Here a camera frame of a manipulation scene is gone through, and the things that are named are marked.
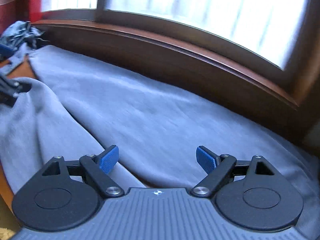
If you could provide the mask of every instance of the silver bolt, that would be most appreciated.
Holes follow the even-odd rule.
[[[206,187],[195,187],[193,189],[193,192],[196,193],[197,195],[204,195],[209,192],[209,189]]]
[[[121,193],[121,189],[118,187],[108,187],[106,192],[111,195],[118,195]]]

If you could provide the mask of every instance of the textured blue pad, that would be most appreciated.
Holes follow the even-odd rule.
[[[207,174],[209,174],[211,171],[213,171],[217,167],[216,159],[211,155],[209,155],[200,147],[197,148],[196,157],[197,157],[197,162],[200,164],[202,169],[204,169],[204,171]]]
[[[115,146],[101,158],[99,168],[102,169],[106,174],[108,174],[112,170],[113,166],[116,165],[118,159],[119,148]]]

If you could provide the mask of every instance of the orange surface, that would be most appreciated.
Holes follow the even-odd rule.
[[[0,63],[0,67],[3,67],[4,65],[8,64],[9,61],[5,60]],[[25,60],[22,64],[20,64],[14,71],[12,71],[8,78],[16,78],[16,77],[30,77],[30,78],[36,78],[34,72],[32,71],[28,57],[25,57]],[[13,192],[7,182],[7,179],[4,175],[2,165],[0,163],[0,194],[8,207],[11,209],[11,203],[13,199]]]

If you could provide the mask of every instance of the ribbed surface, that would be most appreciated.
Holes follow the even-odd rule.
[[[278,233],[255,233],[225,221],[207,199],[179,189],[133,188],[119,199],[105,202],[84,225],[64,232],[23,229],[14,240],[303,240],[294,228]]]
[[[108,152],[101,160],[99,168],[108,174],[119,160],[119,148],[116,146]]]
[[[196,157],[197,162],[207,174],[217,167],[216,160],[200,147],[197,148]]]

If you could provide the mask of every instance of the red container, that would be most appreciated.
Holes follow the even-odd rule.
[[[29,21],[41,20],[41,0],[29,0]]]

